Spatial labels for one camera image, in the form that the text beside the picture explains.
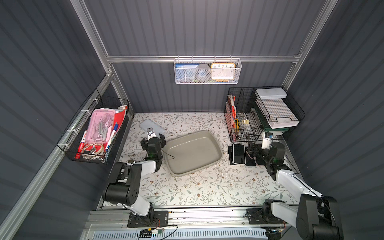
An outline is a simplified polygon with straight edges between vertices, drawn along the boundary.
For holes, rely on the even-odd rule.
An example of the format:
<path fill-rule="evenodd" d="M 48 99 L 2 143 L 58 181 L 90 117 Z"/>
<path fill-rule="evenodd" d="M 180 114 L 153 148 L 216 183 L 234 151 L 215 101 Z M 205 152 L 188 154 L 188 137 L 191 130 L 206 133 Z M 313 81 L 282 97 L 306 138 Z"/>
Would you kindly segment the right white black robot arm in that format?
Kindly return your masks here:
<path fill-rule="evenodd" d="M 263 165 L 270 177 L 298 202 L 297 207 L 282 200 L 267 199 L 261 209 L 248 209 L 250 224 L 289 224 L 303 240 L 342 240 L 344 232 L 340 208 L 335 198 L 314 190 L 285 165 L 285 146 L 263 133 L 261 144 L 249 143 L 246 153 Z"/>

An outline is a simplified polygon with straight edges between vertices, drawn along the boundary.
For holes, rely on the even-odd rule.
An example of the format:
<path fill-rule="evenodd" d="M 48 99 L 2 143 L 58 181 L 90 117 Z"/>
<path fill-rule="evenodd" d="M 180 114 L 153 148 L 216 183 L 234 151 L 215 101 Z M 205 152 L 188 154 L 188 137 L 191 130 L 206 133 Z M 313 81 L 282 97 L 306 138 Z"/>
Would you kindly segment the black phone cream case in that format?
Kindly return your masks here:
<path fill-rule="evenodd" d="M 232 146 L 232 160 L 235 165 L 246 164 L 246 150 L 242 144 L 233 144 Z"/>

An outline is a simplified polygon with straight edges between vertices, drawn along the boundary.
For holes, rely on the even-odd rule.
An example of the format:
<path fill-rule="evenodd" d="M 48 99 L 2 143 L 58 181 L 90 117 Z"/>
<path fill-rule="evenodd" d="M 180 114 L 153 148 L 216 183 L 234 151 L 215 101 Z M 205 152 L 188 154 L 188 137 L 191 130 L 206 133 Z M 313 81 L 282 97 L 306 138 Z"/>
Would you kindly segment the black phone pink case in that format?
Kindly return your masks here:
<path fill-rule="evenodd" d="M 249 151 L 248 151 L 248 147 L 245 148 L 245 155 L 246 155 L 246 163 L 245 163 L 245 166 L 246 167 L 255 167 L 257 165 L 256 163 L 256 159 L 255 158 L 251 158 L 250 155 L 249 155 Z"/>
<path fill-rule="evenodd" d="M 256 163 L 257 165 L 261 165 L 261 166 L 264 166 L 266 164 L 266 160 L 263 156 L 258 156 L 256 157 Z"/>

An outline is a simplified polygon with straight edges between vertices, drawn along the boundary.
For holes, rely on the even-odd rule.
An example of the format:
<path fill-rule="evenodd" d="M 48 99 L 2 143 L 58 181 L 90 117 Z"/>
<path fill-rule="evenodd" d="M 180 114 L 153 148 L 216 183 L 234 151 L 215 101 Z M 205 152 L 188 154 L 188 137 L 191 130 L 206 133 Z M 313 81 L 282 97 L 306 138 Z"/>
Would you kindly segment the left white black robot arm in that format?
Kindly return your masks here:
<path fill-rule="evenodd" d="M 136 216 L 152 221 L 154 207 L 140 195 L 140 185 L 143 177 L 159 171 L 163 161 L 162 148 L 167 143 L 165 136 L 156 134 L 152 128 L 147 129 L 147 134 L 148 137 L 140 142 L 142 149 L 147 152 L 144 160 L 115 163 L 102 199 L 111 204 L 121 204 Z"/>

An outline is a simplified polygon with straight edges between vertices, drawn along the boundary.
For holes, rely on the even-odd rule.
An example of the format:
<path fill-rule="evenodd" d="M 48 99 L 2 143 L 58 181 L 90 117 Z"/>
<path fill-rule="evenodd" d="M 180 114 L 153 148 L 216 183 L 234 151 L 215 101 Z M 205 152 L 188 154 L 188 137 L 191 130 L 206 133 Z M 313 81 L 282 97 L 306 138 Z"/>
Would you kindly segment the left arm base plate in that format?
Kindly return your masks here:
<path fill-rule="evenodd" d="M 167 227 L 169 220 L 168 211 L 149 212 L 147 216 L 138 216 L 130 213 L 127 223 L 128 228 L 155 228 Z"/>

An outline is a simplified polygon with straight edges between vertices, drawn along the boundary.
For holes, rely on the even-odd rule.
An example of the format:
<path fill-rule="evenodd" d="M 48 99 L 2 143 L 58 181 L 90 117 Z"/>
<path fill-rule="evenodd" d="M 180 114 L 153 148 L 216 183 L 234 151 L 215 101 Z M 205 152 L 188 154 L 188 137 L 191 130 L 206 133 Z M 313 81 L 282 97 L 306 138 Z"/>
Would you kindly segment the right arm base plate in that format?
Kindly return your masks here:
<path fill-rule="evenodd" d="M 269 212 L 265 213 L 262 208 L 246 209 L 245 217 L 248 219 L 250 225 L 284 224 L 282 219 L 273 216 Z"/>

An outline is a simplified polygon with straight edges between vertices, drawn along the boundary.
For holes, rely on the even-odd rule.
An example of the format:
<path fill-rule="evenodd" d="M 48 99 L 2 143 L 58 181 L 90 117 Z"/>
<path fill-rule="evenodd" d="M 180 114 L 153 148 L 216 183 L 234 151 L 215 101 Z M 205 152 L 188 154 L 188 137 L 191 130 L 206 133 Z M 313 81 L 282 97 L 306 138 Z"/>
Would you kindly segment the beige plastic storage tray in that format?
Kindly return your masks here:
<path fill-rule="evenodd" d="M 209 131 L 199 131 L 171 140 L 164 151 L 170 154 L 166 164 L 170 173 L 176 177 L 203 170 L 220 162 L 223 157 L 218 141 Z"/>

